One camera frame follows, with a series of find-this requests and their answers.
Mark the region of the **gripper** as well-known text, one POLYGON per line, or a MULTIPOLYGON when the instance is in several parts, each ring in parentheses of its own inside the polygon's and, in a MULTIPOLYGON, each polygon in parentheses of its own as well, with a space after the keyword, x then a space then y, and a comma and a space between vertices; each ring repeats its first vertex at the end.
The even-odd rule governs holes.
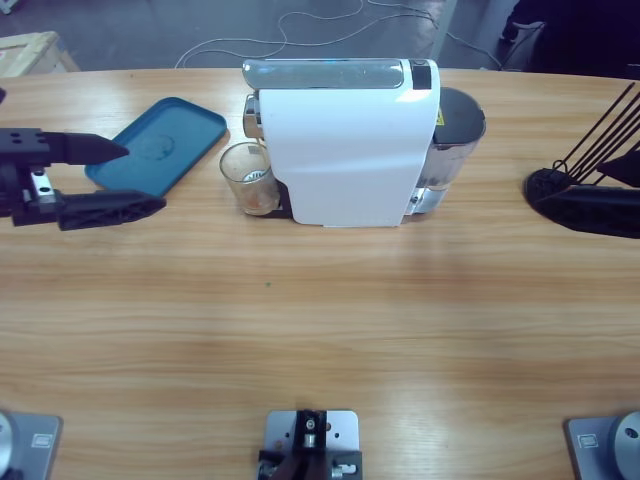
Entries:
POLYGON ((164 198, 136 190, 56 193, 46 169, 52 164, 96 165, 129 154, 96 134, 1 129, 1 217, 14 226, 58 223, 63 231, 116 226, 163 209, 164 198))

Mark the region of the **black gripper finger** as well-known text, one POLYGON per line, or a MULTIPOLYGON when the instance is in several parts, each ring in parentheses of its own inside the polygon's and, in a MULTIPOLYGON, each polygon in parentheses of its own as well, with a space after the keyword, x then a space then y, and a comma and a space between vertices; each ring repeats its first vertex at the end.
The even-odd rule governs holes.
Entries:
POLYGON ((620 187, 571 186, 532 201, 532 208, 568 229, 639 238, 639 191, 620 187))
POLYGON ((613 160, 603 162, 597 167, 597 171, 627 186, 639 188, 640 151, 635 150, 613 160))

